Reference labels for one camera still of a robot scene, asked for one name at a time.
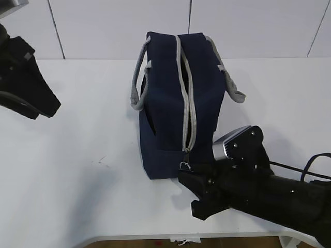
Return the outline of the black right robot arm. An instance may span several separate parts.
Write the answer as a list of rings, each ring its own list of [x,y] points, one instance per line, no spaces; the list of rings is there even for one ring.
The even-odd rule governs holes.
[[[224,162],[181,168],[178,180],[197,197],[191,203],[197,219],[236,209],[330,247],[330,182],[306,183]]]

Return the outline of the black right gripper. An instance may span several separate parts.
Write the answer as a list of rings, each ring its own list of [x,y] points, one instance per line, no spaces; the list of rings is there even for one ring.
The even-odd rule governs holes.
[[[191,202],[192,216],[206,220],[230,207],[273,207],[269,167],[181,162],[178,181],[198,199]]]

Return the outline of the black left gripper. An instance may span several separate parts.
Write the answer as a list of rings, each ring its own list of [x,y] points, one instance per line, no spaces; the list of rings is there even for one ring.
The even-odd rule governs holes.
[[[1,106],[30,119],[51,118],[61,103],[44,80],[35,50],[20,36],[11,38],[1,25]]]

